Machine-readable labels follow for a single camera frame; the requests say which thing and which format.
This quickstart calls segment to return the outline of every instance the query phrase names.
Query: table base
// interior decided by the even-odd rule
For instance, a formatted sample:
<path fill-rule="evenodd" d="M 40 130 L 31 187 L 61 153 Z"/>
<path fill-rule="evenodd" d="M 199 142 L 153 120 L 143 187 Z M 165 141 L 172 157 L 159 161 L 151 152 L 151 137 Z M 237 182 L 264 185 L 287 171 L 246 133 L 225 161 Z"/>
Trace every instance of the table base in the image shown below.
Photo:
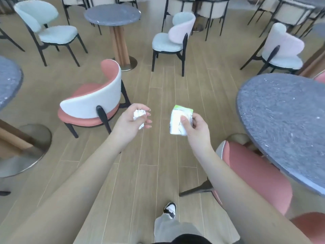
<path fill-rule="evenodd" d="M 134 69 L 138 65 L 138 61 L 134 57 L 129 56 L 129 59 L 130 59 L 130 64 L 127 64 L 127 65 L 124 65 L 124 66 L 120 65 L 122 72 L 130 71 L 130 70 Z"/>
<path fill-rule="evenodd" d="M 193 32 L 201 32 L 203 30 L 204 30 L 204 27 L 202 24 L 197 24 L 197 26 L 193 28 Z"/>
<path fill-rule="evenodd" d="M 19 130 L 33 138 L 34 146 L 23 150 L 19 155 L 0 158 L 0 178 L 14 176 L 31 168 L 46 154 L 51 145 L 51 131 L 44 125 L 27 124 Z"/>

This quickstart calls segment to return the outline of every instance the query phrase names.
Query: pink chair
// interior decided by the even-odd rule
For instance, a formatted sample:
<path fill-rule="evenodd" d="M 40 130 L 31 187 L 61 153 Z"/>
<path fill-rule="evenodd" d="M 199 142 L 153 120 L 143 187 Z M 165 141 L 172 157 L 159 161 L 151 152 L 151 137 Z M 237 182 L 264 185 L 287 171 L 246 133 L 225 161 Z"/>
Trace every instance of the pink chair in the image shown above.
<path fill-rule="evenodd" d="M 325 83 L 325 70 L 323 70 L 322 72 L 320 72 L 319 74 L 317 74 L 314 77 L 315 81 L 321 82 L 321 83 Z"/>
<path fill-rule="evenodd" d="M 265 158 L 236 142 L 223 141 L 216 153 L 239 177 L 280 213 L 284 215 L 287 212 L 292 198 L 292 188 L 289 180 L 276 167 Z M 202 192 L 212 192 L 222 206 L 222 201 L 209 180 L 197 188 L 180 193 L 179 196 Z"/>
<path fill-rule="evenodd" d="M 176 54 L 182 61 L 182 76 L 184 77 L 185 52 L 189 34 L 195 22 L 195 15 L 190 12 L 180 12 L 173 17 L 173 27 L 168 33 L 158 33 L 152 40 L 152 69 L 155 68 L 155 60 L 159 53 Z"/>
<path fill-rule="evenodd" d="M 104 124 L 108 133 L 111 133 L 109 120 L 114 117 L 118 109 L 131 105 L 121 80 L 119 64 L 114 60 L 106 59 L 101 62 L 101 69 L 108 82 L 103 85 L 84 84 L 70 98 L 60 103 L 58 116 L 75 138 L 78 138 L 78 134 L 73 125 L 98 127 Z M 125 103 L 120 103 L 121 92 Z"/>
<path fill-rule="evenodd" d="M 305 44 L 299 38 L 292 36 L 286 32 L 287 28 L 284 24 L 275 23 L 266 40 L 260 45 L 257 51 L 250 57 L 250 59 L 241 67 L 242 70 L 252 60 L 262 60 L 263 67 L 258 72 L 261 74 L 268 67 L 271 67 L 271 73 L 275 69 L 289 70 L 294 74 L 303 66 L 303 61 L 297 55 L 302 52 Z M 261 56 L 257 56 L 258 52 L 262 50 Z"/>
<path fill-rule="evenodd" d="M 324 213 L 306 213 L 291 219 L 291 222 L 300 229 L 313 244 L 325 244 Z"/>

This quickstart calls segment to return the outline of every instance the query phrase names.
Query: shoe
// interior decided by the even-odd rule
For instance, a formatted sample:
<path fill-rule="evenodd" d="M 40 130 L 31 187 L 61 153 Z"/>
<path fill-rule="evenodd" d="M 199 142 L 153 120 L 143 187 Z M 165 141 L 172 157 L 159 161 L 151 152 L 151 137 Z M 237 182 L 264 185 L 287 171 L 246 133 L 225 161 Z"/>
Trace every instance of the shoe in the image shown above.
<path fill-rule="evenodd" d="M 164 208 L 164 213 L 167 213 L 170 217 L 170 219 L 174 219 L 176 216 L 176 204 L 174 202 L 170 202 L 166 207 Z"/>

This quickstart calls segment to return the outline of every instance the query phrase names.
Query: wooden floor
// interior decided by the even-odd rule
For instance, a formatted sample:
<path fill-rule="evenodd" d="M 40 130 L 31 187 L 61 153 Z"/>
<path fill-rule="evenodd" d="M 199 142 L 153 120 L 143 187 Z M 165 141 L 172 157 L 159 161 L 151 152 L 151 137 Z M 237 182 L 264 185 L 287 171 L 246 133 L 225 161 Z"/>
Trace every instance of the wooden floor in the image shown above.
<path fill-rule="evenodd" d="M 53 22 L 66 24 L 59 0 L 46 0 L 59 10 Z M 152 109 L 153 125 L 137 137 L 116 159 L 115 164 L 75 240 L 83 243 L 149 244 L 154 242 L 153 224 L 169 201 L 178 205 L 177 219 L 192 222 L 212 243 L 232 243 L 238 239 L 227 214 L 212 195 L 196 194 L 184 198 L 178 193 L 206 180 L 205 172 L 194 158 L 186 137 L 169 134 L 168 124 L 175 104 L 191 107 L 209 124 L 214 148 L 228 135 L 244 132 L 236 115 L 235 101 L 240 86 L 262 67 L 251 62 L 241 65 L 252 55 L 263 39 L 258 38 L 269 18 L 247 26 L 250 11 L 229 10 L 222 36 L 221 25 L 214 22 L 208 41 L 205 32 L 189 38 L 185 77 L 176 55 L 159 55 L 151 72 L 154 35 L 161 31 L 164 0 L 140 3 L 141 20 L 124 27 L 129 54 L 138 65 L 122 73 L 132 102 L 147 104 Z M 92 27 L 83 17 L 81 7 L 69 8 L 71 24 L 78 31 L 89 54 L 78 41 L 71 44 L 81 67 L 77 67 L 66 48 L 44 51 L 43 66 L 33 40 L 22 20 L 15 14 L 1 17 L 1 28 L 26 52 L 2 40 L 1 55 L 16 61 L 24 72 L 24 82 L 17 96 L 0 112 L 0 118 L 19 127 L 41 123 L 49 127 L 53 142 L 45 157 L 32 169 L 12 178 L 0 180 L 0 189 L 11 195 L 0 197 L 0 236 L 3 242 L 41 205 L 108 136 L 104 127 L 76 128 L 75 139 L 57 117 L 60 101 L 70 96 L 81 84 L 105 82 L 100 61 L 112 58 L 108 27 Z M 169 16 L 164 31 L 172 26 Z M 306 60 L 323 41 L 311 34 L 306 38 L 302 58 Z M 123 110 L 110 122 L 114 126 Z M 288 217 L 302 212 L 325 212 L 324 199 L 293 182 L 294 198 Z"/>

